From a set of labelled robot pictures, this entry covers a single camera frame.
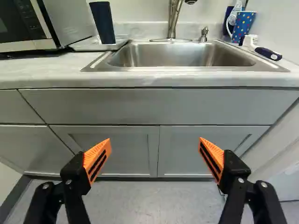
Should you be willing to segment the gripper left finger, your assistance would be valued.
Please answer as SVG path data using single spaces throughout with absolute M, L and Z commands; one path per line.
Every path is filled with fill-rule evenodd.
M 61 182 L 40 184 L 33 194 L 24 223 L 54 224 L 62 205 L 68 223 L 90 223 L 82 197 L 91 189 L 112 152 L 110 139 L 78 152 L 60 171 Z

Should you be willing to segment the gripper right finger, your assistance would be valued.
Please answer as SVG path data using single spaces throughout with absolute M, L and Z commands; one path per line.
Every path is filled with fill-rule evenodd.
M 222 150 L 200 137 L 199 153 L 215 178 L 219 190 L 227 195 L 220 224 L 241 223 L 246 204 L 249 205 L 256 224 L 287 222 L 273 185 L 266 181 L 248 181 L 251 169 L 233 151 Z

